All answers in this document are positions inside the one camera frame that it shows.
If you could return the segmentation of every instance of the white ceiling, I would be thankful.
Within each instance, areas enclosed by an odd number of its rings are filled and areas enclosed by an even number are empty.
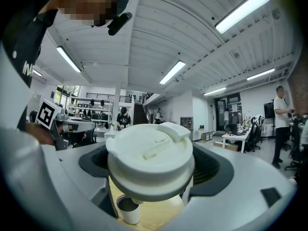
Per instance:
[[[113,87],[165,94],[242,90],[288,77],[299,57],[295,27],[271,0],[225,34],[215,24],[244,0],[130,0],[133,19],[115,36],[57,14],[42,43],[37,69],[47,84]],[[272,10],[280,12],[272,18]],[[75,72],[57,52],[63,45],[84,69]],[[166,85],[159,81],[178,61],[186,63]],[[246,78],[272,67],[272,75]]]

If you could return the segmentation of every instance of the cardboard box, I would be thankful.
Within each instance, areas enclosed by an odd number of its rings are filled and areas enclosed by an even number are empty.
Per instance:
[[[202,141],[208,141],[210,139],[210,136],[208,133],[201,134],[201,140]]]
[[[214,142],[213,143],[214,146],[221,147],[221,148],[222,148],[222,144],[223,144],[222,142]],[[226,143],[226,149],[228,149],[228,150],[237,152],[238,147],[239,146],[237,144]]]

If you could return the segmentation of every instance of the ceiling light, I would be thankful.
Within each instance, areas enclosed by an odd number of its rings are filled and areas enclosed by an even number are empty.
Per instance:
[[[42,77],[42,74],[39,73],[38,71],[36,71],[35,69],[33,69],[33,73],[37,74],[38,76]]]
[[[72,66],[72,68],[76,72],[81,73],[80,68],[78,68],[78,66],[73,62],[72,58],[70,58],[70,56],[67,54],[67,52],[62,46],[58,46],[57,51],[63,56],[63,58],[68,62],[68,64]]]
[[[181,68],[185,66],[186,63],[178,61],[177,64],[167,73],[167,75],[160,81],[160,84],[165,84],[168,80],[172,78]]]
[[[215,92],[219,92],[219,91],[222,91],[222,90],[225,90],[225,89],[226,88],[224,87],[224,88],[221,88],[221,89],[218,89],[218,90],[211,91],[209,93],[205,93],[204,95],[206,96],[206,95],[209,95],[209,94],[212,94],[212,93],[215,93]]]
[[[268,71],[265,71],[265,72],[263,72],[263,73],[261,73],[261,74],[257,74],[257,75],[253,75],[253,76],[251,76],[251,77],[248,77],[247,80],[251,80],[251,79],[254,79],[254,78],[258,78],[259,76],[266,75],[266,74],[269,74],[269,73],[274,72],[274,71],[275,71],[275,68],[272,68],[272,69],[270,69],[270,70],[268,70]]]
[[[267,3],[270,0],[247,0],[242,5],[240,5],[237,9],[227,15],[222,21],[216,24],[215,28],[221,34],[225,33],[236,23],[244,19],[250,13],[260,8],[262,5]]]

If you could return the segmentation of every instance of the man in white shirt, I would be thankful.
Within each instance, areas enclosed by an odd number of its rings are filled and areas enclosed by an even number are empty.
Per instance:
[[[223,113],[223,116],[224,116],[224,121],[225,121],[225,129],[226,129],[226,125],[229,124],[229,110],[226,109],[226,111]]]
[[[276,92],[277,97],[274,99],[276,145],[272,165],[276,168],[280,168],[279,163],[282,163],[282,160],[279,158],[280,150],[285,141],[286,134],[289,131],[288,114],[291,114],[294,110],[288,109],[284,99],[282,99],[284,97],[284,88],[279,86],[276,88]]]
[[[160,108],[154,110],[154,115],[155,115],[154,124],[160,124],[161,118],[163,118],[160,113]]]
[[[71,102],[68,104],[68,116],[74,116],[74,111],[75,111],[75,109],[73,109],[73,107],[75,107],[74,102],[75,99],[71,98]]]

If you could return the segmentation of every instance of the white cup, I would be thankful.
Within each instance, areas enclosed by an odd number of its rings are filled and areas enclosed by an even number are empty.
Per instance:
[[[140,222],[139,205],[135,204],[130,197],[127,197],[125,194],[119,196],[116,200],[116,205],[125,222],[128,224],[137,224]]]

